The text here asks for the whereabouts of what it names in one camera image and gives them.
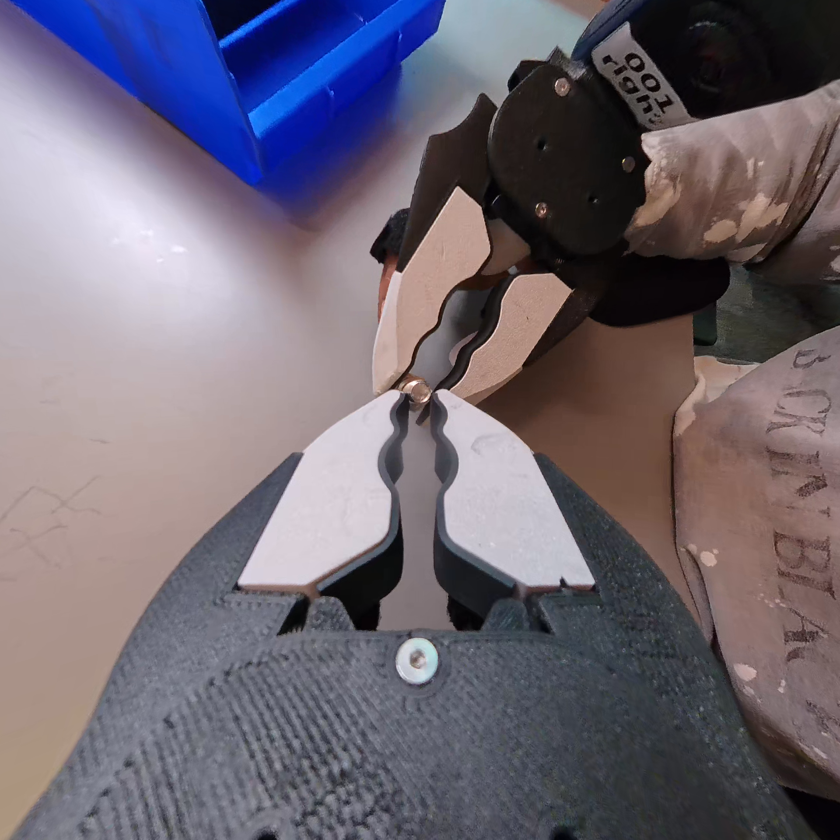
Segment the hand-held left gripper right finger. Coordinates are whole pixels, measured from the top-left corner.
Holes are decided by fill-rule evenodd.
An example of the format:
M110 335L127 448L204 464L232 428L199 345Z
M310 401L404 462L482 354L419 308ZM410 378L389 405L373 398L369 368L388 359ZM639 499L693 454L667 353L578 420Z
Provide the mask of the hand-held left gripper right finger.
M480 619L504 599L595 579L530 447L450 391L434 394L435 469L441 481L434 571L452 602Z

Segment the person's right forearm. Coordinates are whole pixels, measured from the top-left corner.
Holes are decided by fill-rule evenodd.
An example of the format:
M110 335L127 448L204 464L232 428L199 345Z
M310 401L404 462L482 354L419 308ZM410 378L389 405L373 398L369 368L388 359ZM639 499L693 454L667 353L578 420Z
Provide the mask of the person's right forearm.
M641 256L723 257L781 285L839 281L839 80L802 97L648 132Z

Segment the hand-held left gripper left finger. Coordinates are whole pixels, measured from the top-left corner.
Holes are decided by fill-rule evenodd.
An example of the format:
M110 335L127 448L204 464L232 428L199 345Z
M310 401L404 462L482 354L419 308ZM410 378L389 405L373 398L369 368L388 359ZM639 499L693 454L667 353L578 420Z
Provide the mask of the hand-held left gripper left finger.
M396 481L403 471L403 394L346 416L294 469L237 585L245 592L339 599L353 619L374 610L403 572Z

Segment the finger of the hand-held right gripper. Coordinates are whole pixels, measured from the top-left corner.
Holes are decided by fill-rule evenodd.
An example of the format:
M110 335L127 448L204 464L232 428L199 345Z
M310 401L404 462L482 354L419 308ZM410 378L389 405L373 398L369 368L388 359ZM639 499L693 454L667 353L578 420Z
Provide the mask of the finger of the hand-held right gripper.
M554 274L510 276L486 301L479 330L451 353L454 365L434 389L478 404L521 372L572 289Z
M411 370L419 346L438 327L450 293L489 257L482 208L456 186L406 266L391 278L374 339L375 395Z

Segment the silver hex bolt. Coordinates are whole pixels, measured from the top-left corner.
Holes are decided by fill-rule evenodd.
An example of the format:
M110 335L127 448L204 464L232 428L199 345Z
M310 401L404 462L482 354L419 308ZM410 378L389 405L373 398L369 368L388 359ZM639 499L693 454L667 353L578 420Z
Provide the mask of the silver hex bolt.
M395 388L407 397L409 413L415 424L425 425L431 412L432 386L419 375L406 374Z

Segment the blue storage bin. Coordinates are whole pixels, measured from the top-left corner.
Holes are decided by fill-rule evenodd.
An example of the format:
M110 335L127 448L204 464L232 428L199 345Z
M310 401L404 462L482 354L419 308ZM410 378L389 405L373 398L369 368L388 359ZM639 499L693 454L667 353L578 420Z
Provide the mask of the blue storage bin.
M245 183L330 192L377 143L443 1L14 1Z

